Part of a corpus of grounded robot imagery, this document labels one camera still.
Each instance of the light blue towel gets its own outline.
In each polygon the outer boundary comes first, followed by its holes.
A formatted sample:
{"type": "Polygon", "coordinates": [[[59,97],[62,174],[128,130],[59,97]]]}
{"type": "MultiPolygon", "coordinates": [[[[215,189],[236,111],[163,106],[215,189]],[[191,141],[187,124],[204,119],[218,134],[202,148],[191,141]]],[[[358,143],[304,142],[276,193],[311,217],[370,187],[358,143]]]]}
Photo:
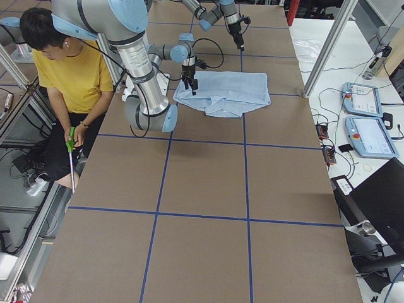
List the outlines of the light blue towel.
{"type": "Polygon", "coordinates": [[[271,104],[268,80],[263,73],[197,71],[196,95],[178,84],[174,100],[213,117],[241,117],[244,112],[271,104]]]}

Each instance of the person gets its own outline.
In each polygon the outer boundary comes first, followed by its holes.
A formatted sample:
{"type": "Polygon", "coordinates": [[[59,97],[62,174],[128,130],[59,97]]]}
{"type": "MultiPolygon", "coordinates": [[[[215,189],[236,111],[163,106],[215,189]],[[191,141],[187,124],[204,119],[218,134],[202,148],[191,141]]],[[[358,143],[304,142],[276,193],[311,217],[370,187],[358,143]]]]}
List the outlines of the person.
{"type": "MultiPolygon", "coordinates": [[[[51,11],[30,8],[20,19],[25,42],[33,49],[39,84],[47,90],[57,117],[45,149],[45,171],[49,179],[72,188],[66,142],[74,132],[74,165],[80,151],[88,157],[113,97],[112,80],[95,42],[58,32],[51,11]]],[[[79,175],[74,170],[74,185],[79,175]]]]}

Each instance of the black pants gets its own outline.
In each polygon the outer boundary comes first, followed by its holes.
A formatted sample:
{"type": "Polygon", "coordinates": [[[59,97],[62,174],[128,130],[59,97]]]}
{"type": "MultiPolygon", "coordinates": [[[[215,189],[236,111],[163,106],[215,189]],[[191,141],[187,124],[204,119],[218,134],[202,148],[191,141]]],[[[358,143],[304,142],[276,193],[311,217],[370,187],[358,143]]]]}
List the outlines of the black pants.
{"type": "MultiPolygon", "coordinates": [[[[71,125],[79,125],[80,121],[83,121],[86,116],[87,114],[69,114],[71,125]]],[[[80,151],[82,151],[86,157],[90,154],[90,150],[93,147],[104,117],[105,115],[101,115],[91,123],[90,127],[86,130],[84,144],[73,150],[73,165],[77,164],[80,151]]],[[[46,146],[45,171],[53,181],[70,174],[68,148],[64,140],[64,130],[59,120],[52,126],[52,131],[50,132],[46,146]]]]}

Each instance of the yellow t-shirt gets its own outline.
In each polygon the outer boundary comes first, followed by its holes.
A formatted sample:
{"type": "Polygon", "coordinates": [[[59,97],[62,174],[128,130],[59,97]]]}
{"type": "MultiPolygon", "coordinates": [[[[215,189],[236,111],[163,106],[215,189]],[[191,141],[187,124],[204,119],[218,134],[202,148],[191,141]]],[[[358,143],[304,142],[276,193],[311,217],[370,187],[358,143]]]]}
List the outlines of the yellow t-shirt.
{"type": "MultiPolygon", "coordinates": [[[[93,41],[88,43],[97,47],[93,41]]],[[[63,60],[50,60],[38,50],[33,50],[32,56],[38,69],[39,84],[57,88],[63,94],[69,112],[89,113],[101,92],[113,90],[102,54],[87,45],[77,56],[63,60]]]]}

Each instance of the red object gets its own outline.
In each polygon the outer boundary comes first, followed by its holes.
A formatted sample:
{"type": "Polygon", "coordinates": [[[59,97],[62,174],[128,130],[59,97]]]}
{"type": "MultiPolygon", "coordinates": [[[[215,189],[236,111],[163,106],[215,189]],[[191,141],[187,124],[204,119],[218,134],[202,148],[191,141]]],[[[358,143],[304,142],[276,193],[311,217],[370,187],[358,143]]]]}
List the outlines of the red object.
{"type": "Polygon", "coordinates": [[[290,3],[289,11],[288,11],[288,16],[286,17],[286,20],[288,21],[288,26],[291,26],[293,23],[293,20],[295,19],[297,8],[299,7],[300,0],[292,0],[290,3]]]}

